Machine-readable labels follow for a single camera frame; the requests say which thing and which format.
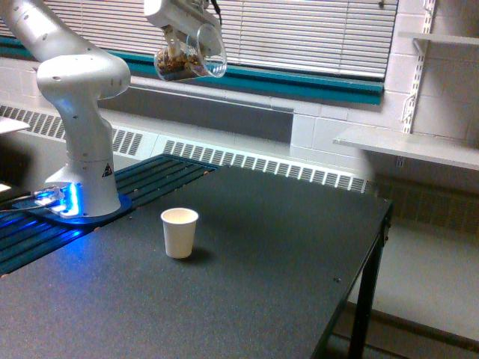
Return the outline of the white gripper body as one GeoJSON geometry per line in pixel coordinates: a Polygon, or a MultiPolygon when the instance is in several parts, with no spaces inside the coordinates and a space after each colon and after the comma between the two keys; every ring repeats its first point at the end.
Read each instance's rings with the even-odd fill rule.
{"type": "Polygon", "coordinates": [[[221,53],[221,8],[217,1],[145,1],[144,15],[161,29],[171,26],[181,46],[197,43],[205,55],[221,53]]]}

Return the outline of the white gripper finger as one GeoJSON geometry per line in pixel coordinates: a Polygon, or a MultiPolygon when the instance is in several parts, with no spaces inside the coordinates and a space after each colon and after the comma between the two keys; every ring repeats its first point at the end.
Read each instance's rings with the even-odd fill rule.
{"type": "Polygon", "coordinates": [[[164,36],[168,46],[169,56],[178,56],[179,54],[179,40],[177,38],[177,32],[171,26],[164,27],[164,36]]]}

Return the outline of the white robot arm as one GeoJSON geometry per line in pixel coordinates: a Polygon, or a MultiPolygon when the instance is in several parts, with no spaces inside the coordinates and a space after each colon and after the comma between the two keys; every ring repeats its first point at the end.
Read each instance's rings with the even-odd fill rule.
{"type": "MultiPolygon", "coordinates": [[[[221,10],[215,1],[146,1],[144,15],[164,34],[154,57],[158,77],[177,82],[220,78],[227,69],[221,10]]],[[[3,1],[1,18],[39,61],[37,86],[61,116],[67,162],[48,182],[61,201],[39,199],[63,218],[95,218],[120,209],[112,127],[99,110],[103,99],[127,90],[131,72],[116,55],[71,30],[43,1],[3,1]]]]}

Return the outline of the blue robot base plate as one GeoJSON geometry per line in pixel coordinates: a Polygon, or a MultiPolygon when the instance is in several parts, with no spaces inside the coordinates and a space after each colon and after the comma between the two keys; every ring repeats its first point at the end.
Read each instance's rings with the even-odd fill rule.
{"type": "Polygon", "coordinates": [[[13,209],[19,209],[33,215],[35,218],[50,224],[63,224],[68,227],[98,227],[125,215],[132,208],[132,201],[125,195],[119,195],[120,208],[116,211],[101,216],[80,216],[79,204],[68,204],[65,199],[54,197],[40,197],[35,199],[20,200],[12,205],[13,209]]]}

